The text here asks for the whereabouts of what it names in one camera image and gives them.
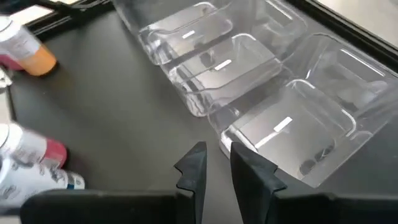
clear plastic container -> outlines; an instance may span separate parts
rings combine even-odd
[[[227,156],[241,142],[312,187],[398,111],[397,74],[325,34],[310,36],[269,74],[239,98],[216,102],[210,123]]]
[[[220,97],[244,93],[256,78],[246,74],[286,58],[307,28],[278,0],[113,2],[195,116]]]

black mount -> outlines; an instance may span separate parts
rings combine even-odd
[[[158,183],[154,186],[156,190],[52,190],[35,195],[23,204],[21,222],[200,224],[206,189],[206,160],[206,143],[198,142],[174,165],[182,173],[178,181],[171,186],[170,183]],[[175,170],[171,170],[170,177],[174,173]]]
[[[231,145],[231,170],[244,224],[398,223],[395,196],[344,196],[315,189],[286,193],[294,192],[295,184],[285,184],[275,176],[275,164],[237,142]]]

spray can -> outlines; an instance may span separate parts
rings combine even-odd
[[[0,124],[0,156],[61,168],[67,159],[67,149],[62,143],[16,123]]]
[[[0,167],[0,207],[18,208],[31,196],[53,189],[84,189],[75,173],[7,157]]]
[[[2,54],[2,52],[0,52],[0,63],[11,70],[19,71],[24,69],[17,62],[13,61],[8,54]]]
[[[45,75],[57,64],[43,43],[7,16],[0,16],[0,48],[31,75]]]

white surface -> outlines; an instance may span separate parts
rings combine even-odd
[[[7,16],[0,16],[0,30],[4,30],[11,23]]]
[[[397,0],[317,0],[347,19],[398,46]]]
[[[60,0],[60,1],[71,4],[77,2],[78,0]],[[14,13],[13,15],[11,15],[11,19],[18,22],[19,24],[26,24],[30,21],[38,19],[47,14],[50,14],[52,11],[53,10],[46,9],[41,6],[31,6],[20,12]]]
[[[11,120],[7,100],[6,94],[0,94],[0,123],[9,123]]]

black bracket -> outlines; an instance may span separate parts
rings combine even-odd
[[[182,175],[174,189],[137,192],[52,190],[28,199],[22,224],[200,224],[206,189],[205,142],[198,142],[174,167]]]

